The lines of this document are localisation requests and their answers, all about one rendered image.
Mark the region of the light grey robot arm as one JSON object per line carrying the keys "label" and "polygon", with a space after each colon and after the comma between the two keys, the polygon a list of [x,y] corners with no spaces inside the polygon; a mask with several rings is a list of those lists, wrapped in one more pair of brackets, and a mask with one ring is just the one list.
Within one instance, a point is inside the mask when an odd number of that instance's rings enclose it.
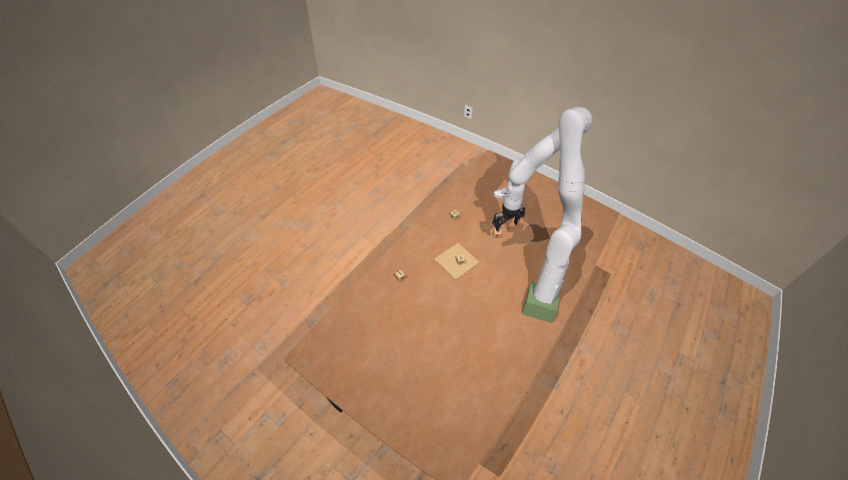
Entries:
{"label": "light grey robot arm", "polygon": [[503,205],[507,209],[518,210],[522,204],[525,182],[560,149],[558,193],[563,217],[561,226],[550,237],[546,259],[533,292],[534,297],[542,303],[551,304],[556,299],[570,262],[571,251],[581,239],[585,187],[581,141],[592,122],[591,113],[583,107],[565,110],[556,130],[536,143],[523,159],[512,162],[507,188],[494,191],[496,198],[504,198]]}

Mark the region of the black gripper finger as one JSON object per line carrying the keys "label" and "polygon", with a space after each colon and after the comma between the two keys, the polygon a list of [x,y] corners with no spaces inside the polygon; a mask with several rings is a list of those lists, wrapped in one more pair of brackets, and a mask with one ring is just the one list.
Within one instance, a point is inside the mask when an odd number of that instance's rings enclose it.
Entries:
{"label": "black gripper finger", "polygon": [[[503,223],[505,223],[508,219],[510,219],[510,218],[511,218],[511,216],[510,216],[510,215],[508,215],[508,217],[507,217],[505,220],[503,220],[503,219],[502,219],[502,215],[503,215],[503,213],[501,213],[501,214],[496,213],[496,214],[495,214],[495,216],[494,216],[493,222],[492,222],[492,223],[493,223],[493,225],[496,227],[495,229],[496,229],[498,232],[500,232],[501,225],[502,225]],[[500,219],[500,217],[501,217],[501,219]],[[501,221],[501,223],[499,223],[499,222],[500,222],[499,220]]]}
{"label": "black gripper finger", "polygon": [[[522,212],[521,212],[521,211],[522,211]],[[515,225],[518,225],[519,220],[521,219],[521,217],[524,217],[524,216],[525,216],[525,207],[521,204],[521,210],[520,210],[520,213],[514,216],[514,217],[516,217],[516,218],[514,219],[514,223],[515,223]]]}

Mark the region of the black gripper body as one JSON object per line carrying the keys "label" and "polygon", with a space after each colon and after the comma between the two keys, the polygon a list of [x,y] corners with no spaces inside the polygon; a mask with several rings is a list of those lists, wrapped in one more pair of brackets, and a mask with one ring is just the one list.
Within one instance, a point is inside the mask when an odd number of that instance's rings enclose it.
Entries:
{"label": "black gripper body", "polygon": [[[521,207],[520,207],[520,208],[521,208]],[[501,213],[503,213],[502,217],[503,217],[504,219],[506,219],[506,218],[508,217],[508,215],[510,215],[510,216],[511,216],[511,215],[516,215],[516,214],[518,214],[518,213],[520,212],[520,208],[519,208],[518,210],[509,210],[509,209],[507,209],[504,205],[502,205],[502,212],[501,212]],[[513,219],[513,218],[514,218],[514,216],[511,216],[511,218],[510,218],[510,219]],[[510,219],[508,219],[508,220],[510,220]],[[507,220],[507,221],[508,221],[508,220]]]}

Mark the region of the tan flat mat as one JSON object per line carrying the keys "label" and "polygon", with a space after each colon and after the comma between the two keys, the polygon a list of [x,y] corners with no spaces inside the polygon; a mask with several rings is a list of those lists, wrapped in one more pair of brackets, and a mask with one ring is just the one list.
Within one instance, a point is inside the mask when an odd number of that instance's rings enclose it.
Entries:
{"label": "tan flat mat", "polygon": [[[456,256],[464,255],[465,263],[457,264]],[[473,257],[463,246],[459,243],[455,244],[436,258],[434,260],[440,264],[455,280],[464,275],[470,269],[475,267],[480,262]]]}

